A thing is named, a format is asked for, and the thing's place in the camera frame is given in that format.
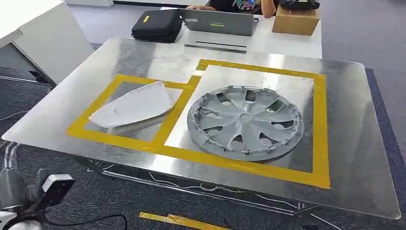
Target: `hubcap center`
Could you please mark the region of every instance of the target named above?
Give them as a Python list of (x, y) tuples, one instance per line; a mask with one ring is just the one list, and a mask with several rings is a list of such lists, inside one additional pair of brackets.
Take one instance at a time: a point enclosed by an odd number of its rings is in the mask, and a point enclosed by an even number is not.
[(249, 115), (248, 114), (241, 114), (240, 115), (240, 121), (241, 122), (247, 122), (247, 121), (249, 121)]

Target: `white plastic part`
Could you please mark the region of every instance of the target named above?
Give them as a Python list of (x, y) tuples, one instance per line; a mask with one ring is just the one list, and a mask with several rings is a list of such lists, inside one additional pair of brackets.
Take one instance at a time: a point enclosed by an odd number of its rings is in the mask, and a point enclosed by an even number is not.
[(170, 108), (164, 84), (156, 81), (104, 105), (89, 120), (105, 128), (117, 127), (159, 116)]
[(0, 230), (12, 219), (17, 217), (17, 213), (0, 211)]

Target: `laptop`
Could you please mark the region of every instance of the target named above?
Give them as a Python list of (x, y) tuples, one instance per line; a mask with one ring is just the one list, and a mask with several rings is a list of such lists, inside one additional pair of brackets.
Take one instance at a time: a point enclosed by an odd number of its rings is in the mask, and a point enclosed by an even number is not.
[(178, 9), (190, 30), (252, 36), (257, 18), (252, 14)]

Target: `person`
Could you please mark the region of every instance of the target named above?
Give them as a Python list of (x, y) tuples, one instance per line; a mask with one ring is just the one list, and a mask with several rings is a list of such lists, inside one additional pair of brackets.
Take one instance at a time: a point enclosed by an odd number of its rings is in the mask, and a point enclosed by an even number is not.
[(206, 6), (188, 6), (189, 10), (249, 12), (265, 18), (275, 15), (279, 0), (210, 0)]

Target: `yellow tape on floor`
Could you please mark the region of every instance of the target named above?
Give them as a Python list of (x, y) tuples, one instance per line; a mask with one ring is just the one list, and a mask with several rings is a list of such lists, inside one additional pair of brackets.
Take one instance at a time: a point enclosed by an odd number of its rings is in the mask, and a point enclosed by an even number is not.
[(194, 229), (202, 229), (202, 230), (228, 230), (223, 227), (219, 227), (216, 225), (212, 224), (207, 224), (204, 222), (200, 222), (197, 220), (185, 218), (185, 217), (180, 217), (180, 216), (175, 216), (175, 215), (168, 215), (167, 217), (155, 215), (155, 214), (149, 214), (145, 212), (140, 212), (138, 217), (145, 218), (145, 219), (152, 219), (160, 222), (166, 222), (170, 224), (176, 224), (176, 225), (181, 225), (189, 228), (194, 228)]

